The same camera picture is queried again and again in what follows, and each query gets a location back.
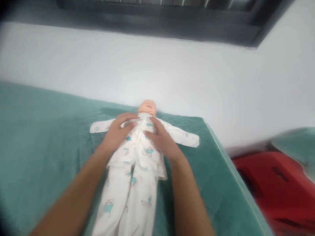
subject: baby doll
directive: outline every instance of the baby doll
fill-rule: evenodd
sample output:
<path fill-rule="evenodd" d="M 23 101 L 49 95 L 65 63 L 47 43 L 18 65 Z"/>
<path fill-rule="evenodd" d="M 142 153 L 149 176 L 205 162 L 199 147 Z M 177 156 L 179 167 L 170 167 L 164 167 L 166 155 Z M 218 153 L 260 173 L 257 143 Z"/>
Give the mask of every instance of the baby doll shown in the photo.
<path fill-rule="evenodd" d="M 156 116 L 156 113 L 155 103 L 145 100 L 138 109 L 139 119 L 122 125 L 137 123 L 108 162 L 108 178 L 103 189 L 93 236 L 152 235 L 157 183 L 159 179 L 167 179 L 163 154 L 156 150 L 151 140 L 143 133 L 145 130 L 156 132 L 149 119 Z M 114 120 L 95 122 L 90 132 L 106 132 Z M 176 143 L 189 147 L 199 145 L 197 135 L 187 133 L 161 119 L 159 121 Z"/>

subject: doll head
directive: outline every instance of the doll head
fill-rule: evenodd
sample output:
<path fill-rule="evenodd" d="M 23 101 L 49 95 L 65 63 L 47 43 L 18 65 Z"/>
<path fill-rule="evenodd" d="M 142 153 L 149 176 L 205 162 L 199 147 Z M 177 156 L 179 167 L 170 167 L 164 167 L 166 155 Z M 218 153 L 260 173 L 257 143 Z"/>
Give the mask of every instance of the doll head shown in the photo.
<path fill-rule="evenodd" d="M 146 112 L 152 116 L 157 115 L 157 106 L 152 100 L 145 100 L 138 108 L 138 113 Z"/>

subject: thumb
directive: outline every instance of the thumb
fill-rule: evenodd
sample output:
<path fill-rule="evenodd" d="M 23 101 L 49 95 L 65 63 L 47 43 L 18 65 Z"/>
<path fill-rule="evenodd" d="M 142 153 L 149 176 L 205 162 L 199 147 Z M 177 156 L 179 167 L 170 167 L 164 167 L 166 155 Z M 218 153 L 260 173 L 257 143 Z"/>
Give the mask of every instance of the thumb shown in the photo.
<path fill-rule="evenodd" d="M 132 122 L 128 125 L 126 125 L 124 128 L 122 128 L 122 130 L 124 131 L 125 136 L 127 136 L 127 134 L 132 131 L 132 129 L 135 127 L 137 123 L 136 122 Z"/>
<path fill-rule="evenodd" d="M 143 132 L 144 132 L 145 136 L 147 136 L 149 139 L 151 139 L 155 143 L 155 141 L 157 139 L 157 135 L 156 134 L 154 134 L 154 133 L 152 133 L 150 131 L 147 131 L 147 130 L 145 130 Z"/>

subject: red chair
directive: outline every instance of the red chair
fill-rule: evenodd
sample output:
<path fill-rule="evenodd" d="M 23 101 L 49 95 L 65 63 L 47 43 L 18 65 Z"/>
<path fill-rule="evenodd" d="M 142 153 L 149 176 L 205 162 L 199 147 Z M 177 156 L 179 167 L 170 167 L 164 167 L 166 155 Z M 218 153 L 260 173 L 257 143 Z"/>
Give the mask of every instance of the red chair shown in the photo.
<path fill-rule="evenodd" d="M 278 152 L 232 161 L 277 234 L 315 233 L 315 184 L 298 162 Z"/>

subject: teal cloth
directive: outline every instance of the teal cloth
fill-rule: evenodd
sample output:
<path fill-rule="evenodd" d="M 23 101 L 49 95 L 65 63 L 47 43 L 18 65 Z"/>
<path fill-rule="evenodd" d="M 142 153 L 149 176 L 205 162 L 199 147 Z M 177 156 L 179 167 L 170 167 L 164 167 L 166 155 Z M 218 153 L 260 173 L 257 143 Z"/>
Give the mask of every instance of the teal cloth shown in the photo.
<path fill-rule="evenodd" d="M 12 235 L 27 235 L 71 183 L 105 133 L 93 122 L 135 107 L 0 82 L 0 206 Z M 220 142 L 203 119 L 158 113 L 157 117 L 199 135 L 187 157 L 218 236 L 272 235 L 265 219 Z M 154 236 L 174 235 L 172 175 L 159 181 Z M 104 174 L 83 235 L 90 235 Z"/>
<path fill-rule="evenodd" d="M 315 128 L 301 128 L 274 138 L 272 145 L 299 162 L 315 183 Z"/>

